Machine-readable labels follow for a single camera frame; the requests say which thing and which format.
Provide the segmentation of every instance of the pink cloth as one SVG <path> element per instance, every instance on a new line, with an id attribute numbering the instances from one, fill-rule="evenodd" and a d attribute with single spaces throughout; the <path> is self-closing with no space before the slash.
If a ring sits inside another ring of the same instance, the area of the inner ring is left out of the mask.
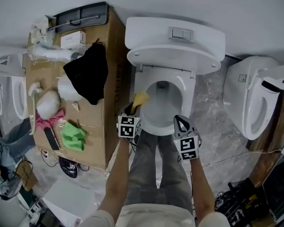
<path id="1" fill-rule="evenodd" d="M 44 130 L 45 128 L 52 129 L 53 123 L 63 118 L 64 116 L 65 116 L 64 108 L 60 109 L 58 113 L 56 113 L 56 115 L 51 117 L 49 120 L 41 119 L 40 115 L 36 111 L 36 127 L 40 127 L 42 130 Z"/>

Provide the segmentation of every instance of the tag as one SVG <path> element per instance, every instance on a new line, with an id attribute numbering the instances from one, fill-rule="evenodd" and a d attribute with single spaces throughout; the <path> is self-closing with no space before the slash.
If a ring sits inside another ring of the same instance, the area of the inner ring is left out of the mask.
<path id="1" fill-rule="evenodd" d="M 199 158 L 199 137 L 197 135 L 174 140 L 179 155 L 182 160 Z"/>
<path id="2" fill-rule="evenodd" d="M 138 117 L 118 116 L 118 135 L 121 138 L 134 138 L 140 129 Z"/>

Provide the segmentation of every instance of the green cloth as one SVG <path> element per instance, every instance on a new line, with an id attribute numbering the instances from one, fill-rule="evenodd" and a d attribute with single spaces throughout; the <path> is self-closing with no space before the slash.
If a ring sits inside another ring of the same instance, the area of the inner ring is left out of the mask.
<path id="1" fill-rule="evenodd" d="M 67 148 L 83 151 L 85 136 L 86 132 L 83 129 L 77 128 L 69 122 L 66 122 L 62 129 L 62 142 Z"/>

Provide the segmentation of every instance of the flush button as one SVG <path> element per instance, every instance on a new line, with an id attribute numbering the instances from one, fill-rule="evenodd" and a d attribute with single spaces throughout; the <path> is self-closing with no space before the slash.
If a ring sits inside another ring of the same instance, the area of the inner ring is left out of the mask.
<path id="1" fill-rule="evenodd" d="M 183 31 L 183 39 L 190 40 L 190 32 L 189 31 Z"/>
<path id="2" fill-rule="evenodd" d="M 172 30 L 172 36 L 174 38 L 183 38 L 183 30 L 173 29 Z"/>

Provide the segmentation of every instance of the yellow sponge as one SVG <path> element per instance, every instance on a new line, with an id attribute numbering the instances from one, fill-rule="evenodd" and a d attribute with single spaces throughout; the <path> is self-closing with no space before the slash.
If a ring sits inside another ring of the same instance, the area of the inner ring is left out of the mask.
<path id="1" fill-rule="evenodd" d="M 133 98 L 133 106 L 131 109 L 131 114 L 134 114 L 136 107 L 143 105 L 149 100 L 150 96 L 146 92 L 136 93 Z"/>

